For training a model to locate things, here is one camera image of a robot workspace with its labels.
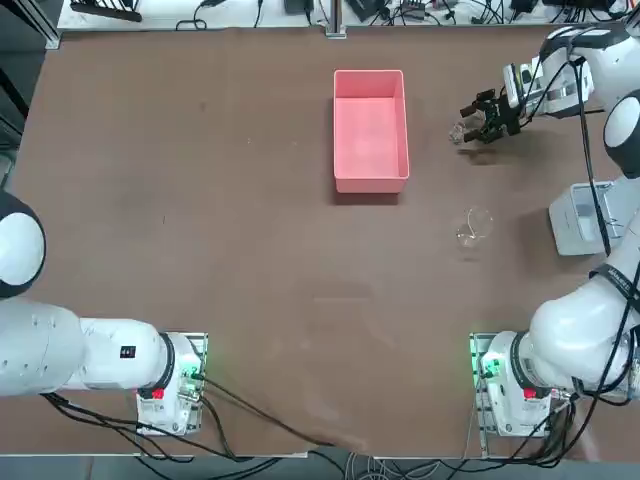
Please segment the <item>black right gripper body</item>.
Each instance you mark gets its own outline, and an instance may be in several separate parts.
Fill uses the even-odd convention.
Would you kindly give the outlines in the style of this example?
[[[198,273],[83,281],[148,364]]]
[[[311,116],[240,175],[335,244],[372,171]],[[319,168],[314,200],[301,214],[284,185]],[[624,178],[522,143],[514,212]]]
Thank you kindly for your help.
[[[492,129],[494,136],[513,136],[521,131],[521,105],[512,107],[507,99],[495,99]]]

